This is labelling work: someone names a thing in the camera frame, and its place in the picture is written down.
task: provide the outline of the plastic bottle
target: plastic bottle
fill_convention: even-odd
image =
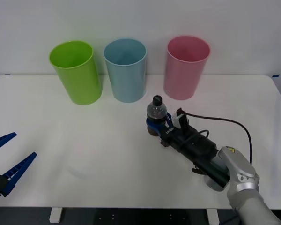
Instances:
[[[147,106],[147,118],[157,124],[165,124],[167,107],[163,103],[163,98],[159,95],[153,97],[152,102]],[[158,136],[154,130],[147,127],[148,132],[153,136]]]

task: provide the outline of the plastic cup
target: plastic cup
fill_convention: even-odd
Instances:
[[[147,50],[134,39],[119,39],[104,49],[104,57],[114,97],[121,102],[135,102],[145,91]]]
[[[192,97],[209,54],[209,45],[198,37],[172,39],[168,44],[164,91],[177,100]]]
[[[50,52],[49,61],[74,103],[88,105],[101,96],[93,49],[88,43],[62,43]]]

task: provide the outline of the blue clamp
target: blue clamp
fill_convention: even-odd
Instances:
[[[0,137],[0,148],[16,136],[17,134],[13,132]],[[37,154],[33,152],[23,161],[8,170],[5,174],[0,175],[0,196],[3,195],[6,197],[14,189],[15,184],[18,182],[20,177],[24,174],[36,156]]]
[[[166,122],[167,122],[167,124],[169,125],[170,128],[173,127],[172,116],[169,113],[167,113],[167,115],[166,115]],[[153,123],[148,118],[146,120],[146,124],[150,129],[152,129],[154,132],[156,132],[158,134],[158,136],[160,136],[159,130],[165,127],[164,124]]]

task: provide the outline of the green cup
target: green cup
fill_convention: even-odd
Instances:
[[[102,89],[93,58],[93,48],[88,43],[62,43],[50,52],[49,61],[74,103],[88,105],[100,98]]]

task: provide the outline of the pink cup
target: pink cup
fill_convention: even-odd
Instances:
[[[209,45],[200,38],[180,36],[168,44],[163,89],[173,99],[193,96],[210,54]]]

